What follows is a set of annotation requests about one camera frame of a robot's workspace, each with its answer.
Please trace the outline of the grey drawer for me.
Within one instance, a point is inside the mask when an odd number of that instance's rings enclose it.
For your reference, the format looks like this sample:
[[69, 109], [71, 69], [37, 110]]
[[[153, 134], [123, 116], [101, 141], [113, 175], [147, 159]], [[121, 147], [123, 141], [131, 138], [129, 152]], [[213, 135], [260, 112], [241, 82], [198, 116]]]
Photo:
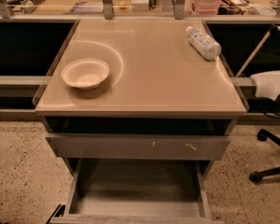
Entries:
[[50, 224], [224, 223], [211, 218], [196, 162], [83, 159]]
[[57, 157], [141, 160], [217, 160], [230, 138], [213, 135], [48, 133]]

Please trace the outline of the grey drawer cabinet with top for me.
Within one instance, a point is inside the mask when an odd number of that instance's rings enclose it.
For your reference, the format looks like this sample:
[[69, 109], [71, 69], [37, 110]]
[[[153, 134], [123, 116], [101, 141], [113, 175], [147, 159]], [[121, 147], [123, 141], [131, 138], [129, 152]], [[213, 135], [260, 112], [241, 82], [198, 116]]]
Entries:
[[[48, 133], [213, 135], [229, 137], [245, 101], [227, 66], [207, 61], [187, 40], [189, 21], [118, 19], [80, 21], [49, 83], [36, 98], [36, 114]], [[62, 79], [71, 62], [93, 58], [108, 64], [108, 78], [92, 90]], [[141, 160], [60, 157], [73, 179], [77, 163]], [[203, 181], [216, 160], [192, 161]]]

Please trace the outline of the grey top drawer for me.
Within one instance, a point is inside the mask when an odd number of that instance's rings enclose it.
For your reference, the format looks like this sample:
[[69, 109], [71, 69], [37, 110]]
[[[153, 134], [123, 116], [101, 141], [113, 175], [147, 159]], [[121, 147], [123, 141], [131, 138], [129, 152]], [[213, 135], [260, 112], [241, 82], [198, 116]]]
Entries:
[[141, 160], [217, 160], [230, 138], [213, 135], [48, 133], [57, 157]]

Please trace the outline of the white paper bowl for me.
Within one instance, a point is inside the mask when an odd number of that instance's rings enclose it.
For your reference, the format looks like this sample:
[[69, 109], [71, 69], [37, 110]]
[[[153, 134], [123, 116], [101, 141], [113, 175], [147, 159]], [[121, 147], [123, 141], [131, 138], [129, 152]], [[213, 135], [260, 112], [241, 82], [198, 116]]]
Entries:
[[80, 90], [92, 90], [109, 76], [110, 69], [104, 61], [87, 58], [69, 63], [62, 71], [66, 85]]

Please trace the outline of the clear plastic water bottle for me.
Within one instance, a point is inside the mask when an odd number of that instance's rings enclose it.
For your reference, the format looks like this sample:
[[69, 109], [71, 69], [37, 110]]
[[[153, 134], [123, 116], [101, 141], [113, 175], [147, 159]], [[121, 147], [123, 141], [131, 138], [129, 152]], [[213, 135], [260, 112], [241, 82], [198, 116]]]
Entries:
[[189, 43], [207, 60], [213, 61], [220, 53], [221, 46], [207, 32], [200, 28], [187, 28]]

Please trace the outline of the small round yellow ball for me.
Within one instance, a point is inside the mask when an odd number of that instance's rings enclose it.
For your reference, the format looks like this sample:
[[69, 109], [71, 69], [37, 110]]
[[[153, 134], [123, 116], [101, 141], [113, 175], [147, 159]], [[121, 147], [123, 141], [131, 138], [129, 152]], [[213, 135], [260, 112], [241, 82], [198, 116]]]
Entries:
[[119, 7], [120, 7], [120, 8], [126, 8], [126, 6], [127, 6], [127, 4], [126, 4], [125, 1], [120, 1], [120, 2], [119, 2]]

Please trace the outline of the purple booklet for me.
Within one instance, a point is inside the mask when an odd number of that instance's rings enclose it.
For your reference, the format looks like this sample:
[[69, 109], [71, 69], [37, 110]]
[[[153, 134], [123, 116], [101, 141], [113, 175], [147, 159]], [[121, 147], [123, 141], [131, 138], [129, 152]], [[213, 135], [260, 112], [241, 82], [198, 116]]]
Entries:
[[101, 2], [76, 2], [70, 9], [71, 13], [102, 13], [103, 4]]

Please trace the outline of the white chair seat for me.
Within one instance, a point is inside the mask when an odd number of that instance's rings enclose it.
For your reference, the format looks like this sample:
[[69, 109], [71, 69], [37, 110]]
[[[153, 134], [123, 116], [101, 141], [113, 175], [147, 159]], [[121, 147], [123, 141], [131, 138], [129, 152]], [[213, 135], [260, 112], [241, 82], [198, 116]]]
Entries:
[[280, 71], [257, 73], [250, 78], [256, 85], [255, 95], [257, 97], [275, 101], [280, 95]]

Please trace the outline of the black object on floor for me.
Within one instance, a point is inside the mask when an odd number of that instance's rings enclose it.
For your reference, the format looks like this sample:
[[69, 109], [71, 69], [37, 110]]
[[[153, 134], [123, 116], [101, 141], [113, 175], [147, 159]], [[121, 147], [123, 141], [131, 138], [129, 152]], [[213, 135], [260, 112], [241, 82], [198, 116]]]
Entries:
[[53, 217], [60, 217], [63, 215], [65, 210], [64, 204], [58, 204], [53, 213], [50, 215], [49, 219], [47, 220], [46, 224], [50, 224], [50, 221]]

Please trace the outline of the white stick with black tip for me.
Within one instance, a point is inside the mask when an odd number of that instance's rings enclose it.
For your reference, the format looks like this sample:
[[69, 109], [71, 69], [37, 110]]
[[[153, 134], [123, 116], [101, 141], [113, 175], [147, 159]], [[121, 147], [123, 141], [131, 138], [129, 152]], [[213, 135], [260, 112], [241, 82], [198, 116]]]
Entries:
[[259, 50], [261, 49], [261, 47], [264, 45], [264, 43], [267, 41], [267, 39], [271, 36], [273, 31], [278, 31], [280, 32], [280, 25], [275, 25], [272, 24], [269, 28], [269, 30], [267, 31], [267, 33], [264, 35], [264, 37], [260, 40], [260, 42], [257, 44], [257, 46], [254, 48], [254, 50], [251, 52], [251, 54], [249, 55], [249, 57], [246, 59], [246, 61], [244, 62], [244, 64], [242, 65], [242, 67], [240, 68], [240, 70], [237, 72], [237, 74], [235, 75], [235, 77], [240, 77], [241, 74], [244, 72], [244, 70], [248, 67], [248, 65], [250, 64], [250, 62], [252, 61], [252, 59], [256, 56], [256, 54], [259, 52]]

